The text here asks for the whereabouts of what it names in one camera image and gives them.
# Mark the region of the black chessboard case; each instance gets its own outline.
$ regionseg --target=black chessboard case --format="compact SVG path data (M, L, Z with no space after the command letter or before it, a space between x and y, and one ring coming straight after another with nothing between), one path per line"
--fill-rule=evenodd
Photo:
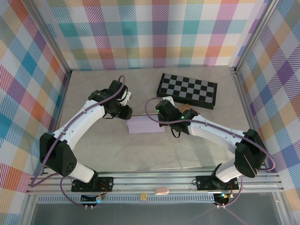
M163 74L156 95L172 96L174 102L214 109L217 83Z

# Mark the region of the colorful plaid fabric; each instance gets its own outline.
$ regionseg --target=colorful plaid fabric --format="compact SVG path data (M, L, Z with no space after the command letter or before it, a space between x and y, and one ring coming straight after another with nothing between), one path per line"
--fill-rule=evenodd
M264 11L265 11L265 9L266 9L268 3L269 3L269 1L270 1L270 0L264 0L264 1L263 1L262 5L261 5L261 8L259 9L258 14L256 15L256 18L254 19L254 22L253 22L253 24L252 24L252 26L251 26L251 28L250 28L250 30L249 30L249 32L248 32L246 38L244 39L243 45L242 45L242 47L240 48L239 53L238 53L238 56L235 58L235 61L234 61L232 67L235 68L235 67L237 66L237 64L238 64L238 62L239 62L241 56L242 56L243 53L244 53L244 50L245 50L246 46L248 45L248 42L249 42L249 40L250 40L250 38L251 38L253 32L255 31L255 29L256 29L256 27L257 27L257 25L258 25L259 20L261 19L262 15L263 15L263 13L264 13Z
M242 68L256 127L300 224L300 1L282 0Z
M21 0L0 0L0 224L15 225L66 74Z
M81 70L228 65L256 2L36 0Z

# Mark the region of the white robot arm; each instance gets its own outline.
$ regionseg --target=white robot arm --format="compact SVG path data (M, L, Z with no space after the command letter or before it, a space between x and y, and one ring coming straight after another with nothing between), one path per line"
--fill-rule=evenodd
M171 129L174 129L179 133L183 132L188 135L208 139L214 143L224 146L231 153L235 154L235 159L217 166L212 174L212 176L216 178L216 182L221 181L223 183L228 183L230 180L241 175L251 178L257 175L257 172L266 159L266 154L261 152L256 146L237 137L246 137L265 148L256 131L251 129L247 132L233 130L208 121L191 110L186 110L181 113L177 108L175 108L171 97L165 97L163 99L164 100L155 107L159 113L159 121L171 122L176 120L192 120L192 122L183 121L168 125Z
M52 135L43 134L40 138L40 161L42 162L52 143L59 138L58 144L46 162L46 166L66 177L78 179L84 183L89 183L93 177L98 176L96 172L87 166L79 163L73 154L73 149L82 135L100 118L110 114L113 117L128 120L132 115L132 109L127 106L131 98L131 92L124 86L120 94L104 104L97 105L98 102L110 97L121 86L119 81L114 80L108 89L95 91L89 96L81 110L73 117L82 113L78 120L72 123L72 119Z
M193 120L199 120L205 123L214 124L219 127L222 127L228 131L232 131L235 134L243 135L243 131L241 130L233 130L224 126L221 126L219 124L213 123L211 121L206 120L204 117L198 115L193 118ZM232 135L229 135L228 133L225 133L223 131L220 131L216 128L213 128L211 126L202 125L199 123L192 122L190 126L188 126L188 130L190 135L203 137L207 140L210 140L216 144L219 144L225 148L227 148L232 154L235 154L236 149L236 143L240 143L242 139L238 137L234 137ZM216 171L216 177L219 178L222 182L227 183L231 179L238 177L242 175L234 165L235 159L232 159L228 161L227 163L221 164L221 166Z

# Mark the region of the beige table surface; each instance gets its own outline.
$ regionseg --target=beige table surface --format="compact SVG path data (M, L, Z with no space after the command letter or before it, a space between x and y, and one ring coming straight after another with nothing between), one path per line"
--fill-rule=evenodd
M156 96L162 73L218 83L215 108L193 108L220 125L245 131L249 128L233 77L226 66L73 71L60 126L82 108L93 91L108 88L120 75L126 76L126 85L133 93L128 105L134 114L143 114L145 102ZM149 105L150 113L156 112L157 103ZM79 162L96 171L215 166L234 157L223 147L200 137L181 134L175 139L169 127L164 133L130 135L126 122L120 119L95 122L75 146L74 154Z

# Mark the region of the black mounting bracket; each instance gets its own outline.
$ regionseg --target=black mounting bracket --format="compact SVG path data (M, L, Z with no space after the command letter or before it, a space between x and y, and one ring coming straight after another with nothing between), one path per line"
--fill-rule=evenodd
M112 192L113 177L95 177L90 183L84 183L81 180L72 182L72 192Z
M223 190L223 191L230 191L231 185L233 190L239 190L238 179L233 178L227 183L219 181L218 184L220 185L217 187L213 184L214 178L212 176L196 176L196 184L198 191L207 191L207 190Z
M215 205L224 204L225 206L229 203L229 200L230 200L229 197L224 198L221 194L214 194L214 199L216 202L216 203L214 203Z

